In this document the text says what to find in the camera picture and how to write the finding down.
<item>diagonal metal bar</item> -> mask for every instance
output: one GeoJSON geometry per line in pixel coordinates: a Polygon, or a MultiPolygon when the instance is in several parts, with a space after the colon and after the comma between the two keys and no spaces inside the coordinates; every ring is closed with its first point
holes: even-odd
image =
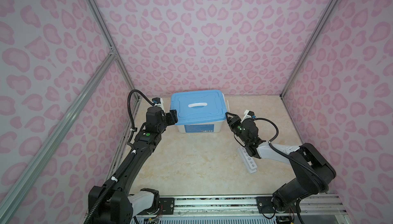
{"type": "Polygon", "coordinates": [[[89,101],[91,95],[101,82],[101,79],[111,67],[115,57],[116,55],[112,53],[105,58],[99,69],[81,90],[81,93],[72,103],[62,120],[57,124],[55,130],[46,139],[41,149],[31,160],[30,164],[19,177],[18,181],[12,186],[6,197],[3,199],[0,207],[0,223],[8,223],[11,220],[23,199],[26,197],[41,174],[42,170],[52,158],[52,155],[56,152],[60,143],[66,137],[66,134],[78,118],[82,109],[85,107],[87,101],[89,101]]]}
{"type": "Polygon", "coordinates": [[[319,19],[317,26],[315,27],[315,30],[312,32],[312,35],[310,37],[310,40],[307,42],[306,47],[304,48],[302,54],[300,55],[299,61],[297,62],[295,68],[293,69],[291,75],[289,76],[289,79],[287,81],[287,84],[285,84],[284,89],[282,90],[281,97],[284,97],[289,88],[292,86],[292,83],[295,80],[295,77],[297,76],[297,73],[299,72],[300,68],[302,67],[303,63],[307,59],[307,56],[311,50],[311,48],[315,45],[315,42],[318,39],[318,36],[321,35],[323,29],[325,28],[325,25],[327,24],[328,20],[330,19],[331,15],[333,14],[334,10],[337,8],[340,0],[330,0],[323,11],[321,18],[319,19]]]}
{"type": "Polygon", "coordinates": [[[117,50],[116,45],[111,37],[111,34],[109,33],[108,27],[106,26],[104,18],[101,15],[101,11],[99,10],[99,8],[97,6],[96,0],[86,0],[86,2],[91,10],[91,13],[93,14],[93,17],[95,18],[95,20],[98,24],[98,27],[101,29],[101,32],[103,33],[103,36],[105,38],[105,41],[106,41],[108,47],[118,55],[118,57],[116,58],[116,62],[120,68],[121,74],[123,75],[124,79],[126,80],[128,87],[130,88],[130,90],[134,89],[134,85],[132,84],[131,77],[130,77],[130,75],[124,65],[123,60],[121,59],[121,57],[119,55],[119,51],[117,50]]]}

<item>lid handle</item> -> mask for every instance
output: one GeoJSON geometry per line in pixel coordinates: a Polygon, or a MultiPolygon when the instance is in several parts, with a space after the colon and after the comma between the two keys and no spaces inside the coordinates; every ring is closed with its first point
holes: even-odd
{"type": "Polygon", "coordinates": [[[205,102],[202,102],[202,103],[189,104],[188,107],[204,107],[206,105],[208,105],[208,104],[205,102]]]}

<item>beige table surface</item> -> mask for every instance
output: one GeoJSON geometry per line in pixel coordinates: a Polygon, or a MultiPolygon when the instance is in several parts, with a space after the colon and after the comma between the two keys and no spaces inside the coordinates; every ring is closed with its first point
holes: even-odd
{"type": "MultiPolygon", "coordinates": [[[[229,101],[230,112],[241,118],[247,109],[258,118],[272,120],[279,129],[274,143],[301,144],[279,96],[231,96],[225,99],[229,101]]],[[[170,98],[163,100],[168,112],[170,98]]],[[[136,127],[140,128],[146,121],[148,107],[143,100],[135,118],[136,127]]],[[[275,134],[271,124],[264,121],[256,121],[256,124],[261,139],[268,140],[275,134]]],[[[219,133],[181,134],[175,126],[169,126],[135,178],[130,194],[145,187],[159,190],[161,196],[268,194],[295,177],[290,165],[257,158],[254,158],[257,172],[249,174],[237,152],[238,147],[225,122],[219,133]]],[[[126,147],[123,159],[129,151],[130,147],[126,147]]]]}

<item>pink heart pattern wallpaper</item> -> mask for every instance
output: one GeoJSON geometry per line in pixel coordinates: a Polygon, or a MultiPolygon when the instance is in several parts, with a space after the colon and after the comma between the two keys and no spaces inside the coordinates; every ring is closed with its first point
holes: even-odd
{"type": "Polygon", "coordinates": [[[88,193],[106,180],[123,135],[129,91],[113,63],[11,223],[82,221],[88,193]]]}
{"type": "Polygon", "coordinates": [[[392,16],[392,0],[341,0],[285,96],[354,224],[393,222],[392,16]]]}
{"type": "Polygon", "coordinates": [[[137,89],[280,94],[329,0],[96,0],[137,89]]]}
{"type": "Polygon", "coordinates": [[[108,51],[85,0],[0,0],[0,202],[108,51]]]}

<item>white plastic box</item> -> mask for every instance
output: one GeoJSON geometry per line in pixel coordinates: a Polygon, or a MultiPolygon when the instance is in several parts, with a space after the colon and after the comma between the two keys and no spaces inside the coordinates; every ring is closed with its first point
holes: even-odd
{"type": "Polygon", "coordinates": [[[220,90],[175,93],[171,110],[177,111],[175,125],[180,133],[218,133],[226,121],[225,99],[220,90]]]}

